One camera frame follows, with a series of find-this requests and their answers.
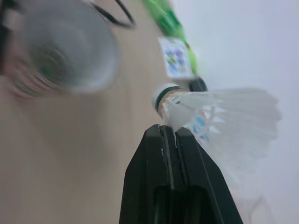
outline green shuttlecock tube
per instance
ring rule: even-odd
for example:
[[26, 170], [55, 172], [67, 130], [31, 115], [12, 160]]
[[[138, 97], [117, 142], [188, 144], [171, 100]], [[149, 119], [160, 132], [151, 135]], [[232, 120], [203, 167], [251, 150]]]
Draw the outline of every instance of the green shuttlecock tube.
[[168, 0], [143, 0], [144, 5], [148, 9], [157, 25], [160, 27], [165, 36], [175, 37], [184, 41], [188, 48], [188, 56], [191, 69], [194, 75], [197, 75], [197, 60], [186, 41], [184, 28], [175, 13], [173, 12]]

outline shuttlecock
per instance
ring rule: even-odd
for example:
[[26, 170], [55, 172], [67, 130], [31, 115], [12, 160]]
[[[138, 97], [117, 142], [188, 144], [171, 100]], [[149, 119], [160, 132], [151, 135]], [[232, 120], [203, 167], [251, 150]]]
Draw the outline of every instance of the shuttlecock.
[[236, 186], [267, 155], [278, 137], [278, 101], [264, 90], [172, 91], [162, 102], [161, 115], [174, 131], [185, 126]]

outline black holder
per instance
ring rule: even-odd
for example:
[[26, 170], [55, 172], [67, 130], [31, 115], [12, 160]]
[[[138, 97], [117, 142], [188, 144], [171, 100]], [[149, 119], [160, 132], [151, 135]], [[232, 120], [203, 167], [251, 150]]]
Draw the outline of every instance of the black holder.
[[188, 129], [145, 131], [125, 175], [120, 224], [242, 224], [220, 169]]

